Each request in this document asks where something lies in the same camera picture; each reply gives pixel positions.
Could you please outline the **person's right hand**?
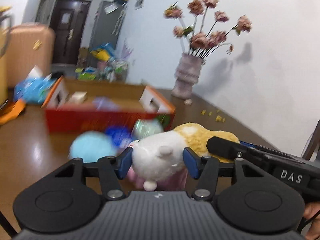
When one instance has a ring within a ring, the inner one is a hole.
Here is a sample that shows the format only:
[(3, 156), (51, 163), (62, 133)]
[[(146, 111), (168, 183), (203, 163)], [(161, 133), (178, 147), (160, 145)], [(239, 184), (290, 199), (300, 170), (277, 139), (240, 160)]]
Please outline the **person's right hand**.
[(319, 235), (320, 235), (319, 209), (320, 209), (319, 202), (309, 203), (305, 206), (303, 217), (306, 220), (310, 220), (313, 218), (312, 224), (305, 235), (305, 239), (307, 240), (319, 239)]

